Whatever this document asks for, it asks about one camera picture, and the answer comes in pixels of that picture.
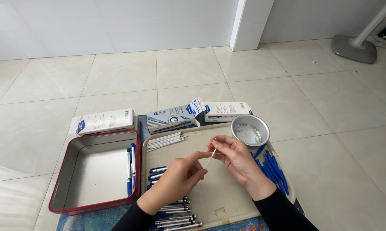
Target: metal bowl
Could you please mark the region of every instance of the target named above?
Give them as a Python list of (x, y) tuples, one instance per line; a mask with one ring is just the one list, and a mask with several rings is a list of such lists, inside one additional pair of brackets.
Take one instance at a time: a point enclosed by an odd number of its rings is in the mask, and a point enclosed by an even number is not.
[(232, 122), (233, 136), (250, 147), (258, 147), (270, 138), (267, 124), (255, 115), (239, 115)]

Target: cardboard box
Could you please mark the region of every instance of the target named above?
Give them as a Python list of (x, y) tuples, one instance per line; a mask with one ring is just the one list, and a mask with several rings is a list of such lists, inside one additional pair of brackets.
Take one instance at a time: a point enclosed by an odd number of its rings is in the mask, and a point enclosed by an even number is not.
[(246, 102), (205, 102), (205, 122), (230, 122), (236, 116), (250, 114)]
[(139, 118), (132, 108), (78, 116), (71, 127), (79, 136), (134, 130), (139, 133)]
[(204, 120), (204, 104), (195, 98), (190, 104), (146, 113), (150, 134), (169, 131), (178, 127), (195, 124), (200, 127)]

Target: black sleeve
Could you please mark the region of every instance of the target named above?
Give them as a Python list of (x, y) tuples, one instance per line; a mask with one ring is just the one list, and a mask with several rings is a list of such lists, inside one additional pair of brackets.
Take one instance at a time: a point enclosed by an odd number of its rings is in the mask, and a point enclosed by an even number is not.
[(143, 212), (137, 203), (134, 203), (112, 228), (112, 231), (147, 231), (153, 217)]
[(277, 188), (269, 197), (253, 201), (270, 230), (318, 230)]

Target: hand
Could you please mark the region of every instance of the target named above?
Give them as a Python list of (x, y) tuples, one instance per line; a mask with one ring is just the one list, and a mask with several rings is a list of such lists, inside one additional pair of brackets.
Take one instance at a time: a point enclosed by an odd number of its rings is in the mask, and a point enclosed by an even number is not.
[(234, 178), (247, 190), (254, 201), (264, 199), (276, 191), (276, 185), (269, 180), (254, 162), (247, 146), (230, 136), (214, 136), (207, 144), (207, 151), (214, 148), (219, 154), (213, 158), (223, 162)]
[(210, 156), (211, 153), (194, 152), (186, 158), (174, 159), (159, 181), (137, 200), (139, 208), (154, 215), (163, 206), (189, 194), (207, 173), (199, 159)]

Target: tile floor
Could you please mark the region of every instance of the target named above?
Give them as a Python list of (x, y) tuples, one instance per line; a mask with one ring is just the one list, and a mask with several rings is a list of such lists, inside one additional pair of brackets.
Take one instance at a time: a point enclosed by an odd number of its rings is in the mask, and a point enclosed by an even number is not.
[(386, 50), (368, 65), (330, 41), (0, 61), (0, 231), (56, 229), (73, 116), (194, 97), (251, 105), (320, 230), (386, 230)]

